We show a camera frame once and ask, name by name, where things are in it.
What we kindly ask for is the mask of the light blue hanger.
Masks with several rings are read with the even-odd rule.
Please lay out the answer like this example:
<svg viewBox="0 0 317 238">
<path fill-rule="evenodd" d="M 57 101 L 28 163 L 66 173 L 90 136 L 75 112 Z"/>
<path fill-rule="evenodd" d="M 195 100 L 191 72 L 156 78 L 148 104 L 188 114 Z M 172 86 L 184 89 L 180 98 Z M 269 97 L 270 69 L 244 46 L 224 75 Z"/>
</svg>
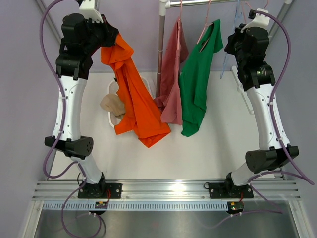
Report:
<svg viewBox="0 0 317 238">
<path fill-rule="evenodd" d="M 236 1 L 236 8 L 235 8 L 235 15 L 234 15 L 234 20 L 233 20 L 233 25 L 232 25 L 232 29 L 231 29 L 231 34 L 234 33 L 234 29 L 236 27 L 236 24 L 237 24 L 237 20 L 240 18 L 240 0 L 237 0 Z M 223 64 L 222 64 L 222 70 L 221 70 L 221 73 L 220 73 L 220 79 L 223 78 L 223 75 L 224 75 L 224 72 L 226 70 L 226 67 L 227 67 L 227 61 L 228 61 L 228 53 L 225 52 L 225 57 L 224 57 L 224 61 L 223 61 Z"/>
</svg>

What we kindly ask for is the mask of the pink hanger of beige shirt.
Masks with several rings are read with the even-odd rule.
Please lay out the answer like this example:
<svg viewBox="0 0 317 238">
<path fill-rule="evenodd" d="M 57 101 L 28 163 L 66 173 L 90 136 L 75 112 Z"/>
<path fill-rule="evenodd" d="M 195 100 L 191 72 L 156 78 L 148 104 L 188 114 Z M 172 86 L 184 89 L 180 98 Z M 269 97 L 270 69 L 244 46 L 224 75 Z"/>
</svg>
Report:
<svg viewBox="0 0 317 238">
<path fill-rule="evenodd" d="M 269 3 L 270 3 L 270 0 L 266 0 L 265 6 L 262 7 L 262 9 L 266 9 L 267 6 L 269 5 Z M 252 8 L 251 8 L 251 5 L 246 0 L 240 1 L 243 20 L 244 20 L 244 23 L 246 24 L 247 23 L 247 15 L 246 15 L 245 7 L 244 7 L 245 5 L 247 5 L 249 9 L 252 9 Z"/>
</svg>

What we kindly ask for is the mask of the beige t shirt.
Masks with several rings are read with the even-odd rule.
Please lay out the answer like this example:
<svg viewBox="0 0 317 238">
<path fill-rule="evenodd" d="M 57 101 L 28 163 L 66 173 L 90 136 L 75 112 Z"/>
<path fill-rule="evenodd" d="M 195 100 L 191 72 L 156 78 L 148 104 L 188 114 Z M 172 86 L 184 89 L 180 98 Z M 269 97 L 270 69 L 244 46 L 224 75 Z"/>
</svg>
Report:
<svg viewBox="0 0 317 238">
<path fill-rule="evenodd" d="M 100 107 L 107 112 L 112 112 L 119 119 L 122 119 L 126 113 L 124 103 L 116 94 L 104 96 L 100 102 Z"/>
</svg>

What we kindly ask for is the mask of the orange t shirt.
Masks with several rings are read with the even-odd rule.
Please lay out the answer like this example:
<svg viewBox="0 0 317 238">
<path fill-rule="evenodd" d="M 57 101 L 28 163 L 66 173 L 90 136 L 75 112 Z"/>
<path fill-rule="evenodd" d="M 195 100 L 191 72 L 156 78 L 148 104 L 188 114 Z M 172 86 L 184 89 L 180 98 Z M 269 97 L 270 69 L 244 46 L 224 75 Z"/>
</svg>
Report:
<svg viewBox="0 0 317 238">
<path fill-rule="evenodd" d="M 114 127 L 115 133 L 133 131 L 150 148 L 171 133 L 171 129 L 161 121 L 161 111 L 134 65 L 133 53 L 132 47 L 118 34 L 113 46 L 102 47 L 101 62 L 112 68 L 119 86 L 117 95 L 125 107 L 125 116 Z"/>
</svg>

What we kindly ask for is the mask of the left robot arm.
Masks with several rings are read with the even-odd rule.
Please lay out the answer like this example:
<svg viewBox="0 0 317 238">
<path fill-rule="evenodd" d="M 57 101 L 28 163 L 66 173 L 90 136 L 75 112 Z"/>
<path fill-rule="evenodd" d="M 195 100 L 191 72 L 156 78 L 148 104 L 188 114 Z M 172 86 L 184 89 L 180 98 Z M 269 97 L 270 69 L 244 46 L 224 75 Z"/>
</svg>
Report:
<svg viewBox="0 0 317 238">
<path fill-rule="evenodd" d="M 118 30 L 102 14 L 93 20 L 73 13 L 63 19 L 59 55 L 55 61 L 59 100 L 55 128 L 45 138 L 53 147 L 76 163 L 83 176 L 79 198 L 109 198 L 112 186 L 106 184 L 92 156 L 94 141 L 80 132 L 82 98 L 87 85 L 92 55 L 101 47 L 115 44 Z"/>
</svg>

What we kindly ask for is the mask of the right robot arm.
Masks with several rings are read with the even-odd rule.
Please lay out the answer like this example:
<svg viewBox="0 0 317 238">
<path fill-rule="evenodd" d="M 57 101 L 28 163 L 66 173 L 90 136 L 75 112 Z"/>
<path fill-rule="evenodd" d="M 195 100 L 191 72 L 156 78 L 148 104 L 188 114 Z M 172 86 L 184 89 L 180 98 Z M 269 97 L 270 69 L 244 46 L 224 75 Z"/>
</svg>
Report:
<svg viewBox="0 0 317 238">
<path fill-rule="evenodd" d="M 236 58 L 238 79 L 253 107 L 259 134 L 259 149 L 246 152 L 245 163 L 226 176 L 224 191 L 232 198 L 250 190 L 248 180 L 254 175 L 282 167 L 289 158 L 299 155 L 299 148 L 290 144 L 284 132 L 276 98 L 272 96 L 275 77 L 264 61 L 268 45 L 266 29 L 240 24 L 225 47 Z"/>
</svg>

